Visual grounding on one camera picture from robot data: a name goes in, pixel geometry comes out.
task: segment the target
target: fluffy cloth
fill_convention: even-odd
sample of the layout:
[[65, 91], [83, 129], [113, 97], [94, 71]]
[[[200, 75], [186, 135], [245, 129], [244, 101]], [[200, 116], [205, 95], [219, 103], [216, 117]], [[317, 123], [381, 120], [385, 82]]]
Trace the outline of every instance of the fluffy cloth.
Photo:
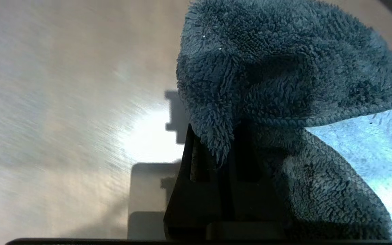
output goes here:
[[392, 109], [392, 51], [375, 31], [313, 0], [197, 0], [176, 74], [193, 130], [219, 164], [234, 128], [252, 122], [290, 239], [392, 239], [379, 197], [305, 129]]

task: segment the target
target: brushed metal surface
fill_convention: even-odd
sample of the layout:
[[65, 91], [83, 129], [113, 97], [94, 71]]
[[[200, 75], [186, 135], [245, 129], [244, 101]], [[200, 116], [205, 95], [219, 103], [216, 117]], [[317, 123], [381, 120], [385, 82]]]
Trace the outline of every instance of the brushed metal surface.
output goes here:
[[[332, 2], [392, 47], [392, 15], [379, 2]], [[130, 174], [137, 163], [182, 155], [165, 130], [165, 94], [176, 89], [187, 5], [0, 0], [0, 244], [126, 238], [129, 214], [164, 209], [159, 174], [146, 182], [156, 188], [132, 188], [128, 208]]]

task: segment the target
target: gray towel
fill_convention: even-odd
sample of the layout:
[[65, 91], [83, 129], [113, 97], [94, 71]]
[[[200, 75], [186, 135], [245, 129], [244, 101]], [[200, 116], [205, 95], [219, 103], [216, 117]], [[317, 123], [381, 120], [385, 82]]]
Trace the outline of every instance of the gray towel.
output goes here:
[[379, 34], [313, 0], [197, 0], [176, 74], [193, 130], [220, 165], [233, 129], [252, 122], [290, 239], [392, 239], [379, 197], [305, 130], [392, 109], [392, 51]]

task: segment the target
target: stainless steel surface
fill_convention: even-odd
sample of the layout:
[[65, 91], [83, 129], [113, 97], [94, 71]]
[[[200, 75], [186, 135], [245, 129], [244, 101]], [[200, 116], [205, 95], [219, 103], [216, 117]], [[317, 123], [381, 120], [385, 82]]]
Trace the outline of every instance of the stainless steel surface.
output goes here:
[[[392, 14], [382, 4], [332, 2], [392, 48]], [[0, 244], [126, 238], [129, 214], [164, 209], [165, 191], [130, 191], [130, 174], [137, 163], [182, 155], [165, 130], [165, 92], [176, 88], [187, 5], [0, 0]], [[146, 183], [160, 186], [152, 176]]]

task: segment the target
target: microfiber towel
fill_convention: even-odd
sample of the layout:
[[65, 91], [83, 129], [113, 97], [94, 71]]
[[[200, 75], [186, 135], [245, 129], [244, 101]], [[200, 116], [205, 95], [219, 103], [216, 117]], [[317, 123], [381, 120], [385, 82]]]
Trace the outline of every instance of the microfiber towel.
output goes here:
[[290, 239], [392, 239], [389, 212], [306, 128], [392, 109], [392, 51], [371, 28], [313, 0], [197, 0], [185, 16], [178, 92], [219, 166], [250, 121]]

